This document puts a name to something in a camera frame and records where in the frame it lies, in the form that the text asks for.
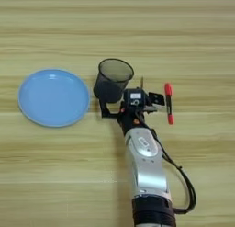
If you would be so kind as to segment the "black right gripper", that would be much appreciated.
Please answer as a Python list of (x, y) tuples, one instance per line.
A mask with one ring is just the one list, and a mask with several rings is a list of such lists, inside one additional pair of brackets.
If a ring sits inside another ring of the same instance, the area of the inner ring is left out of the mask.
[(148, 96), (145, 97), (145, 106), (143, 111), (135, 108), (120, 107), (118, 113), (111, 113), (107, 107), (106, 102), (100, 100), (99, 106), (101, 109), (101, 116), (108, 119), (117, 119), (123, 134), (126, 135), (129, 130), (136, 128), (147, 128), (144, 118), (144, 112), (156, 112), (157, 108), (152, 104)]

